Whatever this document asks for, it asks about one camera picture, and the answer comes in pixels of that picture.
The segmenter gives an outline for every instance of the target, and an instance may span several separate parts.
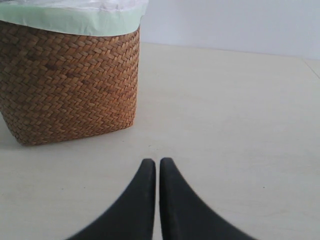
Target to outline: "floor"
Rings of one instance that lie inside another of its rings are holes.
[[[320,61],[142,44],[134,127],[23,147],[0,118],[0,239],[65,239],[116,200],[143,158],[168,156],[253,237],[318,240],[319,76]]]

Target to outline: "woven basket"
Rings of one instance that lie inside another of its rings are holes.
[[[139,29],[114,37],[61,34],[0,21],[0,110],[23,145],[130,127]]]

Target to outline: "trash can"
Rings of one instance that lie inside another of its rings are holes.
[[[92,0],[19,1],[0,3],[0,110],[17,141],[41,145],[132,126],[148,2],[121,10]]]

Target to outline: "white floor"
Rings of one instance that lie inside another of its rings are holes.
[[[112,204],[143,158],[168,156],[250,235],[318,240],[319,76],[320,61],[143,44],[134,127],[22,147],[0,119],[0,239],[65,239]]]

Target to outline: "white wall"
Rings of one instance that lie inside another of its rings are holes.
[[[150,0],[141,40],[320,59],[320,0]]]

